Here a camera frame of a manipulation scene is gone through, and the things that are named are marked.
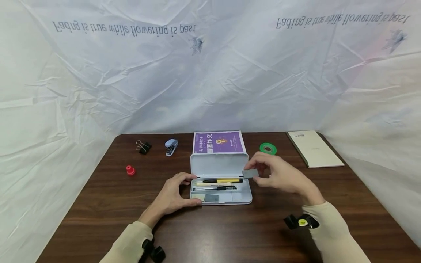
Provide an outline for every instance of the wooden table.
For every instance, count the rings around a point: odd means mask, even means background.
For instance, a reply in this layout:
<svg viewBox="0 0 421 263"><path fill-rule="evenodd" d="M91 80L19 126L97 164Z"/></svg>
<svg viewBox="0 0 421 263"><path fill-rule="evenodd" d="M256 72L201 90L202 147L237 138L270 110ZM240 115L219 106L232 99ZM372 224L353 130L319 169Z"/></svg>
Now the wooden table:
<svg viewBox="0 0 421 263"><path fill-rule="evenodd" d="M261 143L270 142L277 155L307 175L343 215L372 263L421 262L418 247L348 166L307 168L285 133L244 133L243 137L250 156ZM179 146L172 157L166 157L164 143L170 138L178 139ZM135 151L138 139L152 144L147 155ZM192 134L118 136L38 263L99 262L153 201L165 180L190 171L192 145ZM136 168L134 177L126 175L127 165ZM297 197L259 188L254 182L251 191L250 205L197 207L163 218L155 228L155 244L164 248L164 262L320 262L308 230L290 231L283 222L291 213L301 214ZM181 192L189 197L189 187Z"/></svg>

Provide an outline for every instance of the white backdrop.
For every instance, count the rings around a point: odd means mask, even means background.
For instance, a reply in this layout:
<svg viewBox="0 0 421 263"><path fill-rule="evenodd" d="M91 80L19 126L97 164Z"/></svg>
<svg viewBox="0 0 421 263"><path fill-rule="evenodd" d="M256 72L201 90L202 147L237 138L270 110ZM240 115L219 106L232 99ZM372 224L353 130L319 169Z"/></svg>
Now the white backdrop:
<svg viewBox="0 0 421 263"><path fill-rule="evenodd" d="M0 261L35 262L113 138L324 133L421 245L421 4L3 0Z"/></svg>

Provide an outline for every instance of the tape roll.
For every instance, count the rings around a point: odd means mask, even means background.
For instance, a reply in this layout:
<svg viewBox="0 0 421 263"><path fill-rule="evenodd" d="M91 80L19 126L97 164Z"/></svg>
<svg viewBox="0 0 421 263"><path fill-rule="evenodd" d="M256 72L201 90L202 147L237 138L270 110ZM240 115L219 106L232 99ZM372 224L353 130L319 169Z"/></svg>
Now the tape roll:
<svg viewBox="0 0 421 263"><path fill-rule="evenodd" d="M259 149L261 152L271 154L271 155L275 155L277 151L275 145L271 143L262 143Z"/></svg>

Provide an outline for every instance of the black pen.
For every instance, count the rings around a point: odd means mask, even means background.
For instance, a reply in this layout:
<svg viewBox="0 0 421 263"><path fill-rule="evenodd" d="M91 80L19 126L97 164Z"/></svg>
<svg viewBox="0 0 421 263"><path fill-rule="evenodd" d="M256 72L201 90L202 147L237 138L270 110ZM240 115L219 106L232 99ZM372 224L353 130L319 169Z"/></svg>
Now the black pen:
<svg viewBox="0 0 421 263"><path fill-rule="evenodd" d="M219 186L214 188L194 188L194 191L225 191L225 190L236 190L235 186Z"/></svg>

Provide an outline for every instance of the hand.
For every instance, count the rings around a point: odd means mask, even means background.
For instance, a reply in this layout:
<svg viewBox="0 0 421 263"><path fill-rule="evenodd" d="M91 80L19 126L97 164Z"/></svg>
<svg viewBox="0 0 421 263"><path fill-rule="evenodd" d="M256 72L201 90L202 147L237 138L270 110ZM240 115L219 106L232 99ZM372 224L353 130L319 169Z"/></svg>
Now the hand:
<svg viewBox="0 0 421 263"><path fill-rule="evenodd" d="M267 168L270 169L271 174L269 178L262 178ZM253 180L260 187L272 187L288 193L298 193L305 205L319 205L325 202L317 186L279 156L258 151L244 167L244 170L249 169L258 170L259 177L253 177Z"/></svg>
<svg viewBox="0 0 421 263"><path fill-rule="evenodd" d="M202 204L197 198L183 199L180 196L180 185L189 185L197 176L189 173L177 173L168 179L152 204L142 213L138 221L154 228L164 215L171 214L183 207L193 207Z"/></svg>

